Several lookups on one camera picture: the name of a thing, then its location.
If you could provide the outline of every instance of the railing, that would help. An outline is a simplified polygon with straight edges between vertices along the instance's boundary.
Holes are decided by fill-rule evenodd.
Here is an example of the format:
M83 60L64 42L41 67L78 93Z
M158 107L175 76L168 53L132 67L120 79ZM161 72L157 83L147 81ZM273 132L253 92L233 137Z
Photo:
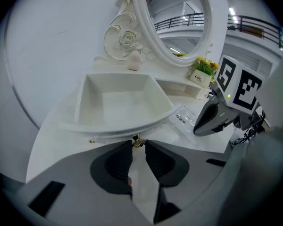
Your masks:
M271 23L248 16L232 16L228 17L227 29L235 30L244 33L251 34L253 36L267 39L278 45L279 48L283 48L283 30ZM170 19L161 21L154 24L156 31L161 29L169 29L177 26L198 26L204 25L203 13L186 14L178 17L172 17Z
M172 17L167 20L161 21L157 24L154 24L156 31L172 28L177 26L192 26L192 25L203 25L204 16L203 13L191 13L178 17Z

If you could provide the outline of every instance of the black cable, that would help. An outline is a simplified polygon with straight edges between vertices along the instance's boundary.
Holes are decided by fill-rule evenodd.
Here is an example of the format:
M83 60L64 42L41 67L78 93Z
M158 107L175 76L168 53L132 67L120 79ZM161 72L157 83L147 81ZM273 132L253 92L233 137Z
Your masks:
M262 126L264 119L265 119L265 114L264 114L264 112L262 112L261 120L258 121L256 124L252 125L250 128L248 128L247 131L245 132L245 134L247 134L247 132L248 132L252 127L254 128L253 132L251 132L247 137L244 136L243 138L239 138L239 139L235 140L234 142L232 142L232 143L231 143L231 144L232 144L232 148L233 148L234 145L244 143L244 142L246 142L249 138L253 137L253 136L257 133L257 131L258 131L258 129L260 128L260 126Z

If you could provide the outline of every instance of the artificial flower pot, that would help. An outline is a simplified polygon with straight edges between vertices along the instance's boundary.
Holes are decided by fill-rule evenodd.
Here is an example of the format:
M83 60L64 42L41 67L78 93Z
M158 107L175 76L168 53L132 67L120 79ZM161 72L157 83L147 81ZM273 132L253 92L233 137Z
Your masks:
M190 80L207 89L211 81L211 76L200 70L195 70L190 76Z

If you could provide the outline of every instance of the ceiling light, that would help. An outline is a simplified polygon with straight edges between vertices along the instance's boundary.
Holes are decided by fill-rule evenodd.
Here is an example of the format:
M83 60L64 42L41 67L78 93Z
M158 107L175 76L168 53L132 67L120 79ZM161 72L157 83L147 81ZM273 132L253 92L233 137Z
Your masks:
M177 51L176 49L170 48L171 50L174 50L176 53L180 54L179 51Z
M235 15L234 9L233 8L229 8L229 10L230 10L231 15L234 16Z

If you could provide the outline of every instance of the flower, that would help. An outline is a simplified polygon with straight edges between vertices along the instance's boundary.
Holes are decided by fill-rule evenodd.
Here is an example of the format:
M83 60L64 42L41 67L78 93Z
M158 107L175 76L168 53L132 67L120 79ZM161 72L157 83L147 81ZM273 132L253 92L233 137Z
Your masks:
M210 76L214 76L219 68L219 65L211 60L207 61L205 58L198 57L194 62L195 69L202 71Z
M182 53L174 53L175 56L177 57L182 57L182 56L186 56L187 54L182 54Z
M139 33L133 33L132 31L126 31L119 36L119 39L114 42L113 48L124 50L125 54L123 57L127 57L131 52L138 51L142 56L148 59L154 59L154 54L150 53L150 50L139 43L141 35Z
M137 42L135 33L126 31L123 35L119 36L119 44L124 49L133 49Z

